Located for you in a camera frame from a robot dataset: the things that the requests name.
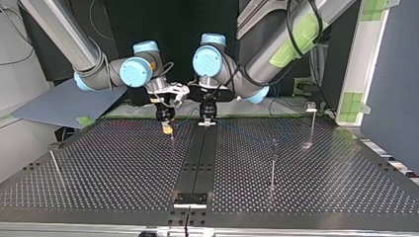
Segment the blue joint cap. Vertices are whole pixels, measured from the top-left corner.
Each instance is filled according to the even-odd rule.
[[[262,88],[256,95],[247,98],[246,101],[252,103],[252,104],[259,104],[265,99],[266,95],[268,95],[269,92],[269,86],[266,86]]]
[[[141,87],[152,77],[150,63],[142,57],[130,57],[120,69],[121,79],[130,87]]]
[[[201,44],[205,43],[218,43],[227,46],[227,44],[225,43],[225,36],[220,34],[203,34],[201,38]]]
[[[139,53],[144,51],[159,51],[157,42],[154,40],[143,41],[133,45],[133,53]]]
[[[77,72],[74,72],[74,81],[76,81],[77,87],[82,91],[96,91],[95,89],[87,86]]]
[[[221,53],[211,45],[201,46],[195,52],[192,65],[199,76],[214,77],[222,69]]]

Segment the white wall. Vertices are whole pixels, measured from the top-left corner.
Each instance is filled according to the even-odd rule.
[[[15,0],[0,0],[0,3],[18,9]],[[9,16],[25,34],[22,21]],[[31,52],[4,13],[0,13],[0,30],[0,64],[19,60]],[[48,89],[35,54],[18,64],[0,65],[0,182],[45,154],[47,146],[55,141],[56,126],[15,118],[1,119]]]

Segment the perforated metal plate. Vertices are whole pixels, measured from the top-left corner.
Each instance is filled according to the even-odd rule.
[[[207,225],[418,229],[419,188],[349,131],[318,118],[311,136],[311,122],[221,120]]]
[[[102,120],[53,152],[59,171],[50,157],[34,164],[0,194],[0,203],[22,210],[165,213],[194,127],[184,122],[172,140],[156,120]]]

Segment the white cable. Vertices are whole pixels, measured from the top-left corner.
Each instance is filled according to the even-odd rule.
[[[100,33],[98,31],[98,29],[96,28],[95,24],[93,23],[93,18],[92,18],[92,11],[93,11],[93,6],[95,5],[96,0],[92,0],[92,3],[90,4],[90,9],[89,9],[89,18],[90,18],[90,24],[93,27],[93,30],[95,30],[95,32],[101,36],[102,38],[105,38],[107,40],[114,40],[113,38],[107,37],[105,35],[103,35],[102,33]]]

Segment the green tape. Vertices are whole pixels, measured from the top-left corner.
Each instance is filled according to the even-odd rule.
[[[365,0],[361,21],[381,21],[386,4],[387,0]]]
[[[78,121],[81,125],[83,125],[83,126],[90,126],[90,125],[92,125],[93,123],[95,123],[95,121],[94,121],[93,119],[91,119],[91,118],[89,118],[89,117],[86,117],[86,116],[83,116],[83,117],[77,117],[76,119],[77,119],[77,121]]]
[[[339,121],[355,122],[362,108],[363,93],[345,92],[339,114]]]
[[[13,117],[11,115],[7,115],[7,116],[4,116],[4,117],[0,117],[0,121],[5,120],[5,119],[12,119],[12,118]]]
[[[326,28],[327,23],[323,22],[323,26]],[[313,41],[317,38],[318,31],[317,18],[310,13],[303,17],[298,26],[293,29],[293,37],[302,53],[306,54],[314,47]],[[293,48],[291,40],[287,39],[271,60],[269,60],[269,63],[284,68],[296,58],[300,58],[300,56]]]

